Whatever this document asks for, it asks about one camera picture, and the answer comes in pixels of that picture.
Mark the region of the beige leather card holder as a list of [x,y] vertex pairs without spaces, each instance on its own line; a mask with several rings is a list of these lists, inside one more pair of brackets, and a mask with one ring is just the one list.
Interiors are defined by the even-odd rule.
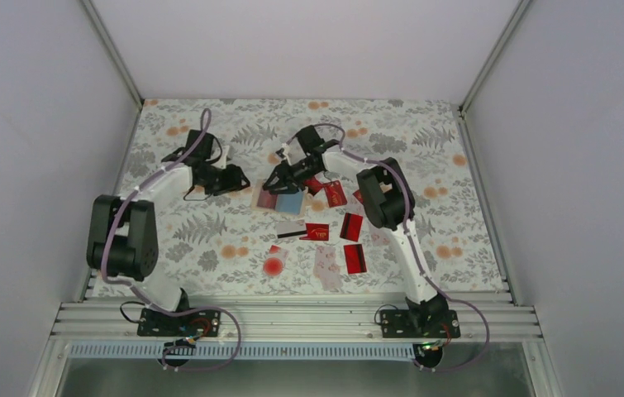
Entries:
[[266,211],[255,208],[255,201],[259,195],[259,191],[263,190],[262,185],[262,180],[258,180],[254,185],[251,199],[251,208],[253,210],[267,213],[278,213],[291,217],[302,216],[307,204],[307,197],[304,192],[297,192],[295,194],[276,194],[278,196],[278,202],[274,211]]

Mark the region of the red VIP card small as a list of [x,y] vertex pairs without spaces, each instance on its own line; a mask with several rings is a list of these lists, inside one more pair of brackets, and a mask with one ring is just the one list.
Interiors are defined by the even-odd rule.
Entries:
[[363,203],[363,199],[361,197],[360,191],[356,190],[355,192],[352,193],[352,195],[355,197],[355,199],[359,202],[359,203]]

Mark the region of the red magnetic stripe card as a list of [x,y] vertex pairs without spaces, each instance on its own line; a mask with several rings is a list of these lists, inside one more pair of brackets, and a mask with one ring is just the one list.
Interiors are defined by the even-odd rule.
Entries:
[[346,213],[341,224],[340,238],[357,242],[360,239],[360,232],[364,218],[356,213]]

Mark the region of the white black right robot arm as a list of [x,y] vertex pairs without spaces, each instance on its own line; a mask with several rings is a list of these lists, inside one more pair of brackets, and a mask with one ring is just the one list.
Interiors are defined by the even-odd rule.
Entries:
[[420,250],[414,223],[415,201],[398,162],[389,157],[371,160],[349,152],[342,141],[326,141],[317,127],[304,127],[290,138],[301,146],[304,157],[292,162],[289,144],[277,151],[276,165],[263,190],[271,194],[292,194],[304,189],[304,182],[324,171],[356,179],[366,218],[389,239],[405,283],[408,324],[420,337],[443,331],[451,324],[445,294],[435,285]]

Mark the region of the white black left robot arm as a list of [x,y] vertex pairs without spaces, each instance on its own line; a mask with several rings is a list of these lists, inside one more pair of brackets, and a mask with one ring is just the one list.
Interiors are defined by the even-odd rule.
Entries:
[[184,290],[158,267],[156,216],[197,186],[207,196],[250,187],[243,169],[228,163],[227,153],[213,134],[192,130],[186,145],[169,153],[157,171],[127,196],[103,194],[93,201],[88,266],[106,284],[128,288],[148,309],[159,313],[159,325],[172,335],[189,328],[192,314]]

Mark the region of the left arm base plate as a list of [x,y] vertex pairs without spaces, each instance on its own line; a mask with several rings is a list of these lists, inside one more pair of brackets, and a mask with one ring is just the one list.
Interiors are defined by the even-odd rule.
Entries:
[[143,309],[136,334],[139,337],[217,337],[221,312],[205,309],[186,316],[172,317]]

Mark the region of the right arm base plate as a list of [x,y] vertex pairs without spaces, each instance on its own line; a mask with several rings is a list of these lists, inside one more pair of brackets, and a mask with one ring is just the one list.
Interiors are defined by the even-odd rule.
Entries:
[[460,338],[460,322],[454,310],[419,318],[408,309],[382,309],[377,320],[384,338]]

